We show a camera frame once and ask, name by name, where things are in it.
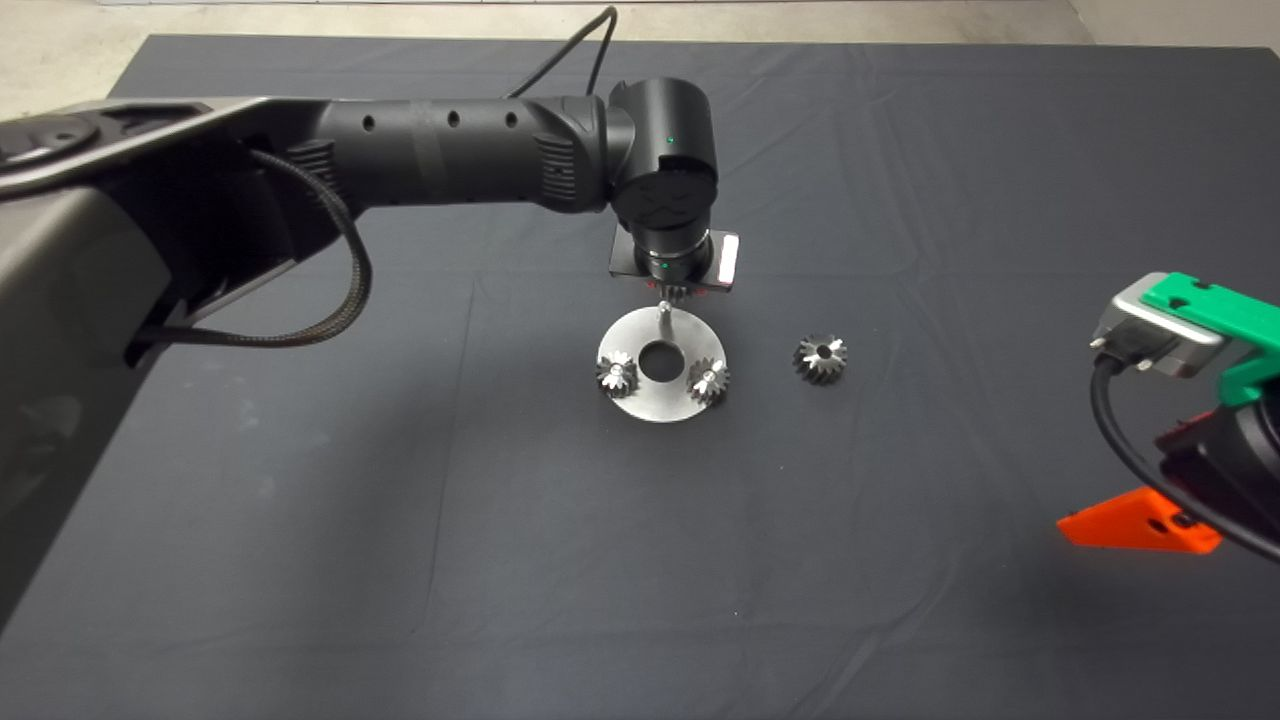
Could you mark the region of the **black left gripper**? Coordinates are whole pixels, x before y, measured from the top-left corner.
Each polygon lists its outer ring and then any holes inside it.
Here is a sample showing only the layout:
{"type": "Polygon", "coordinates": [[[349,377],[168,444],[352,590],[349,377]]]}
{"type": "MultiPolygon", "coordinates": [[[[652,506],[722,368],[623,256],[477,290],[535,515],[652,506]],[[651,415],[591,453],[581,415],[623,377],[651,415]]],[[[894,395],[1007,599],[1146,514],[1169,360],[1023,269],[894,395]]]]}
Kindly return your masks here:
{"type": "Polygon", "coordinates": [[[739,250],[740,237],[731,232],[705,232],[686,252],[648,250],[628,232],[617,232],[611,275],[645,281],[660,295],[714,297],[732,291],[739,250]]]}

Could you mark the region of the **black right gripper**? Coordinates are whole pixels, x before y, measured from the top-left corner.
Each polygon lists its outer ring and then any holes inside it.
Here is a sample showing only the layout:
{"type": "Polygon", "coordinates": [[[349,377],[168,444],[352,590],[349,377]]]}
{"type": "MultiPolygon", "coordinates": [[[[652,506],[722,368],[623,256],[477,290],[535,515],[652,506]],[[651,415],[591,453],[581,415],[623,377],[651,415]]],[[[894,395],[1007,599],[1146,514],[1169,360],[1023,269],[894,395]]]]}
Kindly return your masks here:
{"type": "Polygon", "coordinates": [[[1210,525],[1151,488],[1112,497],[1057,520],[1073,544],[1161,553],[1211,553],[1222,537],[1263,548],[1263,402],[1221,405],[1178,421],[1155,439],[1161,474],[1219,516],[1210,525]]]}

